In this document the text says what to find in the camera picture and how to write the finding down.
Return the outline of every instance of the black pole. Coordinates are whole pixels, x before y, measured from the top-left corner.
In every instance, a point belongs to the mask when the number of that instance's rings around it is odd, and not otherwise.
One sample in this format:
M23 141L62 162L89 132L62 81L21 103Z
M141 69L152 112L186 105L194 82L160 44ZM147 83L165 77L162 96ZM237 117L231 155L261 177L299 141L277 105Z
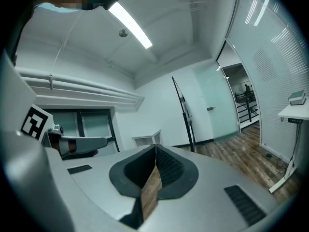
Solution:
M192 138L191 138L191 133L190 133L190 127L189 127L187 115L185 114L185 112L183 112L183 119L184 119L185 127L187 129L188 137L189 137L189 143L190 143L191 152L194 152Z
M177 92L177 95L178 95L178 99L179 99L179 102L180 102L180 106L182 107L182 111L184 112L183 110L183 105L182 105L182 101L180 99L180 96L179 96L179 93L178 93L178 90L177 90L177 87L176 87L176 81L174 79L174 77L172 76L172 80L173 80L173 83L174 83L174 86L175 86L175 89L176 89L176 92Z
M81 110L77 109L76 111L76 118L77 118L77 128L80 137L85 137L84 127L83 127L83 119Z
M249 103L248 103L248 98L246 98L246 104L247 104L247 109L248 109L249 121L251 122L251 113L250 113L250 107L249 107Z
M195 144L196 144L196 141L195 141L195 136L194 136L194 132L193 132L193 126L192 126L192 123L190 124L190 127L191 127L191 131L192 131L192 136L193 136L193 149L195 150Z

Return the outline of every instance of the white wall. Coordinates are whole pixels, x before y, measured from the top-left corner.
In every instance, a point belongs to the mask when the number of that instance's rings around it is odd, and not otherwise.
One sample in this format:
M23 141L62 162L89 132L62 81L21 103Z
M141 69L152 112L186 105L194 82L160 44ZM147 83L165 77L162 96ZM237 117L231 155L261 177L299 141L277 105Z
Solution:
M206 1L206 11L199 14L199 36L211 58L216 59L224 43L236 0L196 0Z
M251 82L247 73L244 68L241 68L237 72L231 72L232 68L228 68L225 70L225 74L229 77L228 82L231 86L233 94L236 92L237 94L242 94L246 91L245 84L250 86L250 90L253 88L251 87Z
M234 64L240 64L239 56L233 51L228 43L224 45L224 48L218 58L218 63L222 68Z
M60 46L22 38L17 49L17 67L54 72L92 82L134 91L133 78L104 66L87 56L64 49L54 61Z
M135 88L139 88L179 68L209 58L209 52L205 51L199 44L194 46L180 45L162 56L158 63L141 68L135 75Z
M161 130L165 145L189 143L172 76L186 98L186 104L193 119L196 141L213 138L205 100L192 72L192 66L188 66L159 77L135 90L137 94L145 97L138 112L117 114L125 149L134 147L132 137L152 134L157 130Z

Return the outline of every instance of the ceiling light fixture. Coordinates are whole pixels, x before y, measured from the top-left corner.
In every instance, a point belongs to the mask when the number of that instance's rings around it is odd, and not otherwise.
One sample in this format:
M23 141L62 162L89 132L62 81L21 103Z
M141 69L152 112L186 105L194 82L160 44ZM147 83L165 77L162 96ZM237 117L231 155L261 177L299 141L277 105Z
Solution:
M247 16L247 19L245 21L246 24L249 24L250 22L250 19L251 19L251 16L253 15L254 13L254 10L255 10L255 7L256 7L256 4L257 4L257 0L253 0L253 3L251 5L251 8L249 10L249 13L248 13L248 16Z
M130 14L118 3L116 2L109 11L121 21L127 29L134 34L134 36L140 41L140 43L147 49L153 44L150 42L144 31L136 23L136 21L130 16Z

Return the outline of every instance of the overhead light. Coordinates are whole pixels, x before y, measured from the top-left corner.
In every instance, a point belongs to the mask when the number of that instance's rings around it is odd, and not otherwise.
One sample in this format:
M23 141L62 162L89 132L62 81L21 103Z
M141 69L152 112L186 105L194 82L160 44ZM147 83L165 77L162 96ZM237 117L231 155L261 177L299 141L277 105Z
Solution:
M257 0L254 0L252 5L251 5L251 8L249 10L249 13L248 13L247 19L245 21L245 24L249 24L251 16L253 15L253 12L255 10L256 4L257 4Z
M247 16L247 19L245 21L246 24L249 24L250 22L250 19L251 19L251 16L253 15L254 13L254 10L255 10L255 7L256 7L256 4L257 4L257 0L253 0L253 3L251 5L251 8L249 10L249 13L248 13L248 16Z
M262 18L262 16L263 16L263 14L264 14L264 12L265 12L265 9L266 9L266 7L267 7L267 5L268 5L268 2L269 2L269 0L265 0L265 1L264 1L264 4L263 4L263 6L262 6L262 8L261 8L261 12L260 12L259 16L257 17L255 23L254 23L255 26L257 26L257 25L259 24L259 22L260 22L260 20L261 20L261 18Z
M136 23L136 21L130 16L130 14L118 3L116 2L109 11L121 21L127 29L134 34L134 36L140 41L140 43L147 49L153 44L150 42L146 34Z

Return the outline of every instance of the smoke detector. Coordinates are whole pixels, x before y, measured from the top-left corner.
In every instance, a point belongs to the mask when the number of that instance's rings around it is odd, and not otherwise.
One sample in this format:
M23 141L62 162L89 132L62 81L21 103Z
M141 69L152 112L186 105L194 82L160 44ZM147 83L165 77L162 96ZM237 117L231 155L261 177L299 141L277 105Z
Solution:
M127 31L127 29L121 29L119 31L119 36L122 38L125 38L126 36L128 36L129 32Z

